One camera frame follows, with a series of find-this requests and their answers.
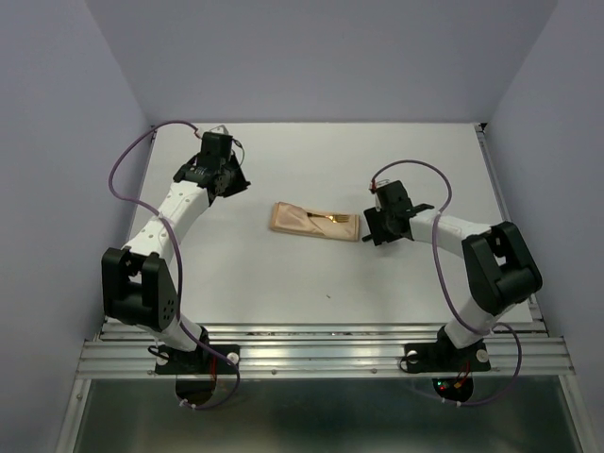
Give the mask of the peach cloth napkin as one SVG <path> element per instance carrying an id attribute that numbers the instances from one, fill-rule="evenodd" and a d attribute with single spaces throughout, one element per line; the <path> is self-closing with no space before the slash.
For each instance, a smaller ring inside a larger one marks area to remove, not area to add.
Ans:
<path id="1" fill-rule="evenodd" d="M 321 218 L 308 218 L 307 213 L 345 214 L 350 216 L 346 223 L 334 224 Z M 358 214 L 307 210 L 297 205 L 277 202 L 273 206 L 269 228 L 274 232 L 326 240 L 357 242 L 360 239 L 360 216 Z"/>

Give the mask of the gold fork black handle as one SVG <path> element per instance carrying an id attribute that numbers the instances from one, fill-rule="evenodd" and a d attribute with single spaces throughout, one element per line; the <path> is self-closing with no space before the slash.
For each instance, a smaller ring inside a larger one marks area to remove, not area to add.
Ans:
<path id="1" fill-rule="evenodd" d="M 345 215 L 345 214 L 319 214 L 319 213 L 314 213 L 314 212 L 308 212 L 307 213 L 307 217 L 308 218 L 321 218 L 321 219 L 326 219 L 329 220 L 331 223 L 334 224 L 339 224 L 339 223 L 346 223 L 350 220 L 350 216 L 349 215 Z"/>

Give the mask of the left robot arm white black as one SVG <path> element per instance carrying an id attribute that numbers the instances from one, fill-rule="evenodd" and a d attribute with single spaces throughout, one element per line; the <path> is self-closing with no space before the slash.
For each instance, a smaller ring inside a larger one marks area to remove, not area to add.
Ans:
<path id="1" fill-rule="evenodd" d="M 193 223 L 219 197 L 245 191 L 233 148 L 241 143 L 224 128 L 200 136 L 199 151 L 175 173 L 158 208 L 133 199 L 151 212 L 142 229 L 101 259 L 105 315 L 139 327 L 177 351 L 188 371 L 203 370 L 210 360 L 208 333 L 181 312 L 183 262 L 181 245 Z"/>

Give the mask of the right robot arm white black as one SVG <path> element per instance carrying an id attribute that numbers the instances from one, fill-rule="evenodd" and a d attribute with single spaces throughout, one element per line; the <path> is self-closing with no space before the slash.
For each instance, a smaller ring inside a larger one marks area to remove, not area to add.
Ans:
<path id="1" fill-rule="evenodd" d="M 401 239 L 428 243 L 440 285 L 445 285 L 438 252 L 463 259 L 470 296 L 457 310 L 443 290 L 453 319 L 444 327 L 445 339 L 434 345 L 435 360 L 455 368 L 468 357 L 468 347 L 486 336 L 513 306 L 543 287 L 543 277 L 516 224 L 495 226 L 444 215 L 428 204 L 414 205 L 397 180 L 372 185 L 376 205 L 364 212 L 375 246 Z"/>

